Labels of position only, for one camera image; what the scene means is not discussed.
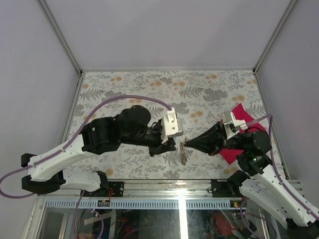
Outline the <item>silver keyring bunch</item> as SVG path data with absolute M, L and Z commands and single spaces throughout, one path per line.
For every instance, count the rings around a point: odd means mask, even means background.
M 180 149 L 180 162 L 183 166 L 186 165 L 187 163 L 187 155 L 186 155 L 186 152 L 185 152 L 185 142 L 184 141 L 181 141 L 180 144 L 179 144 L 179 149 Z

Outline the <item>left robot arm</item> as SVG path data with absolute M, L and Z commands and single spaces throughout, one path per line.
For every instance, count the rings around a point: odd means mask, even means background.
M 61 189 L 81 190 L 85 197 L 112 194 L 107 175 L 102 171 L 85 173 L 69 169 L 83 159 L 117 151 L 121 144 L 145 146 L 151 157 L 175 151 L 174 137 L 183 134 L 182 122 L 175 110 L 148 126 L 150 112 L 139 105 L 124 109 L 115 117 L 99 118 L 83 127 L 71 142 L 65 142 L 41 155 L 25 153 L 22 167 L 28 175 L 21 180 L 22 189 L 38 195 Z

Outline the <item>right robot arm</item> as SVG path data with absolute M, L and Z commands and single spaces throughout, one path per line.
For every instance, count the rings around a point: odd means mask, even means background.
M 247 128 L 240 132 L 230 123 L 218 122 L 184 145 L 212 156 L 224 149 L 240 150 L 236 156 L 240 170 L 228 178 L 228 193 L 258 204 L 286 229 L 291 239 L 319 237 L 319 209 L 278 172 L 266 131 Z

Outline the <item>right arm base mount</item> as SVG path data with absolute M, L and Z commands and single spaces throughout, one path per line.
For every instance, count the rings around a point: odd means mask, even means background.
M 241 198 L 239 188 L 243 185 L 244 180 L 238 179 L 212 179 L 211 189 L 213 198 Z

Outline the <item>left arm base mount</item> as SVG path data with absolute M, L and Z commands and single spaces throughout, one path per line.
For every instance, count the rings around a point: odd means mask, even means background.
M 124 195 L 125 183 L 121 181 L 111 181 L 107 186 L 101 185 L 95 193 L 95 197 L 121 198 Z

